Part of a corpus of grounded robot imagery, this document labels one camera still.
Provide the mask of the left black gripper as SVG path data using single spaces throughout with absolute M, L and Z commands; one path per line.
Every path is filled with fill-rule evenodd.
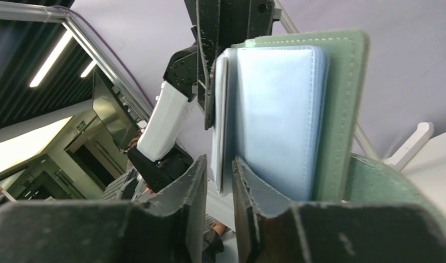
M 184 1 L 184 3 L 192 24 L 194 44 L 199 44 L 205 79 L 204 128 L 208 130 L 214 125 L 213 64 L 218 50 L 218 30 L 221 47 L 255 37 L 269 36 L 272 33 L 273 23 L 281 19 L 281 8 L 276 7 L 275 1 Z

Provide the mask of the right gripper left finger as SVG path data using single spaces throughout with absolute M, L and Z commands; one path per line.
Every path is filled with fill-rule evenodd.
M 0 262 L 201 262 L 207 157 L 142 203 L 19 201 L 0 207 Z

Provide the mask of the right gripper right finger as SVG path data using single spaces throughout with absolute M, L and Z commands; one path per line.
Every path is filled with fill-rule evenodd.
M 239 262 L 446 262 L 446 217 L 403 175 L 352 156 L 342 202 L 294 202 L 236 157 Z

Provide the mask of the white black-stripe card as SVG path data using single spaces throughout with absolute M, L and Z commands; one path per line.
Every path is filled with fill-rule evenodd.
M 230 78 L 230 61 L 233 57 L 232 49 L 225 50 L 215 63 L 215 117 L 213 125 L 213 140 L 211 151 L 211 170 L 217 193 L 225 197 L 225 125 L 226 125 L 226 97 Z

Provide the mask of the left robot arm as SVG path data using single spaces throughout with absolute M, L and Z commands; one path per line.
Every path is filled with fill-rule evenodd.
M 274 1 L 186 1 L 195 43 L 176 52 L 163 76 L 161 92 L 128 158 L 149 189 L 157 193 L 192 164 L 176 143 L 179 130 L 197 101 L 204 127 L 215 123 L 215 62 L 233 44 L 268 36 L 281 18 Z

